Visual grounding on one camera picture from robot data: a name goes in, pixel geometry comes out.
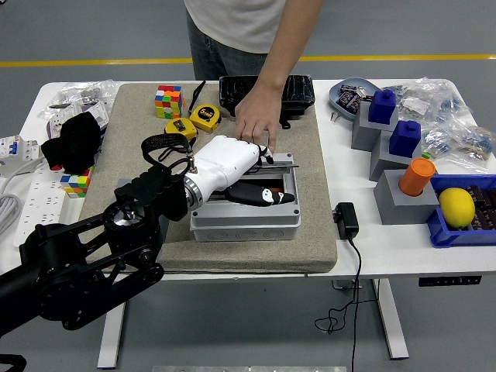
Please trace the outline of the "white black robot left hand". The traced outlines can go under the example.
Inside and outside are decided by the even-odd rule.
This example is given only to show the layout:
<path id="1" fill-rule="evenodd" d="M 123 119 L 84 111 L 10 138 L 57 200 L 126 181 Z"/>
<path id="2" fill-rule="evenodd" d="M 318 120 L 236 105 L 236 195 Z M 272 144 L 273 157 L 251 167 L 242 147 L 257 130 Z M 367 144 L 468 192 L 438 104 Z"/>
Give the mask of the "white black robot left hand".
<path id="1" fill-rule="evenodd" d="M 222 191 L 230 202 L 257 207 L 287 204 L 295 200 L 293 194 L 272 191 L 240 180 L 255 165 L 261 166 L 263 162 L 274 165 L 273 155 L 266 146 L 219 135 L 204 145 L 194 159 L 195 169 L 184 176 L 190 210 L 202 207 L 216 191 Z"/>

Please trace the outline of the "person's hand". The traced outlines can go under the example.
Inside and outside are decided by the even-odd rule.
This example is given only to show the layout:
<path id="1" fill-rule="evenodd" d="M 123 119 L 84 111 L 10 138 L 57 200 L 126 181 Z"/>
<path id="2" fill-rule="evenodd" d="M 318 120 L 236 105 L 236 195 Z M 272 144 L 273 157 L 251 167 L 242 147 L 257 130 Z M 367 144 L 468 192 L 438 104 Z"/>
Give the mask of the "person's hand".
<path id="1" fill-rule="evenodd" d="M 236 106 L 234 137 L 255 144 L 262 144 L 263 133 L 268 133 L 267 147 L 274 153 L 280 125 L 281 96 L 284 83 L 273 84 L 261 77 Z"/>

